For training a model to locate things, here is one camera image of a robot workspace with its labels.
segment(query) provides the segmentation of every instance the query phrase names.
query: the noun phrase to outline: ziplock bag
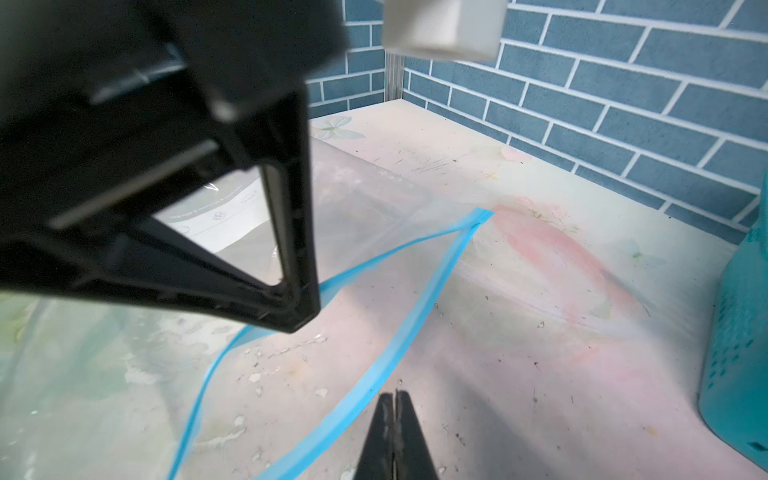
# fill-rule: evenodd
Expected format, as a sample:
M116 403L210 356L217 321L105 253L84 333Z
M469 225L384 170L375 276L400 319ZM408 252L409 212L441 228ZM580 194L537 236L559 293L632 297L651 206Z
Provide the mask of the ziplock bag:
M39 300L5 362L0 477L288 479L333 443L405 354L491 213L323 142L312 150L318 317L285 335L193 313ZM252 172L231 183L237 192L214 210L260 189ZM236 233L195 230L189 213L212 211L201 205L192 196L158 218L248 273L280 278L261 214L238 210L252 227Z

